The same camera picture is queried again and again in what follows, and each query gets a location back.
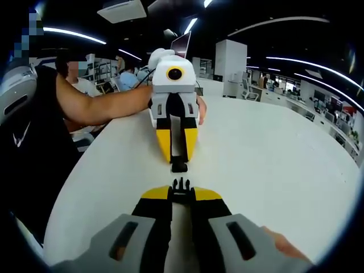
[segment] white robot body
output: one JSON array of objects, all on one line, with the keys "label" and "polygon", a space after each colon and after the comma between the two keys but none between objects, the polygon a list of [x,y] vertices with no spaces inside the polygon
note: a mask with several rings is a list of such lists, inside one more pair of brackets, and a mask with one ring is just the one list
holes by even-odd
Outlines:
[{"label": "white robot body", "polygon": [[195,85],[195,70],[190,61],[176,55],[160,59],[153,76],[155,93],[193,93]]}]

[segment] table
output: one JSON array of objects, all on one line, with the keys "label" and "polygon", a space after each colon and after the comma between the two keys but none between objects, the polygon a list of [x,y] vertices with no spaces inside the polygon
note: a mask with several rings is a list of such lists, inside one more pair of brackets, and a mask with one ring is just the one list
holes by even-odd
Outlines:
[{"label": "table", "polygon": [[326,128],[329,130],[328,131],[329,134],[330,134],[330,131],[333,130],[333,131],[335,131],[335,133],[339,134],[342,138],[344,138],[344,140],[347,144],[349,144],[349,147],[345,147],[347,149],[348,153],[350,153],[350,150],[353,150],[357,155],[359,155],[359,149],[356,147],[353,140],[351,138],[349,138],[343,131],[341,131],[333,122],[326,119],[325,115],[319,114],[313,108],[310,108],[306,104],[303,104],[299,101],[294,101],[290,98],[286,98],[286,100],[287,100],[287,102],[294,104],[294,105],[304,109],[305,111],[308,111],[308,112],[312,113],[313,115],[315,115],[315,123],[318,124],[319,126],[321,126],[320,122],[322,122],[322,124],[326,123],[328,125],[328,126],[326,126]]},{"label": "table", "polygon": [[[217,191],[233,214],[283,233],[318,262],[341,234],[360,192],[354,161],[331,136],[288,108],[231,98],[205,101],[208,116],[183,177]],[[147,111],[113,120],[58,196],[45,234],[46,262],[78,257],[93,235],[131,213],[145,191],[180,176],[164,161]],[[174,212],[172,226],[182,229],[181,218],[183,212]],[[168,255],[182,247],[173,230]],[[193,263],[184,247],[169,255],[166,272],[183,272],[173,259]]]}]

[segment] gripper jaw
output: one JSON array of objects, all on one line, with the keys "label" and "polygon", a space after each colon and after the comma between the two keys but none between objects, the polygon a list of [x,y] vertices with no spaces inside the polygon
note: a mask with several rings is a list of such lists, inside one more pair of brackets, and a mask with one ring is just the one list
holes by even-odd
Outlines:
[{"label": "gripper jaw", "polygon": [[188,162],[193,156],[197,142],[199,119],[195,93],[157,93],[150,102],[150,115],[159,146],[167,162],[173,163],[172,131],[170,115],[180,118],[182,160]]}]

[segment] hand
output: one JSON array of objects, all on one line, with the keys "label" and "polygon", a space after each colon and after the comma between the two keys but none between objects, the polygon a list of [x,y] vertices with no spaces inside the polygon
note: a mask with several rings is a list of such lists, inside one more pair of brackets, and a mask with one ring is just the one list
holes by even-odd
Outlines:
[{"label": "hand", "polygon": [[301,251],[299,251],[293,244],[291,244],[285,236],[270,230],[266,226],[262,226],[262,229],[273,237],[275,241],[275,247],[280,252],[282,252],[286,256],[303,259],[309,263],[312,263]]},{"label": "hand", "polygon": [[202,98],[200,96],[197,96],[197,104],[198,104],[198,109],[200,111],[199,125],[202,125],[202,124],[204,124],[204,120],[206,117],[207,106],[206,106],[206,103],[202,100]]}]

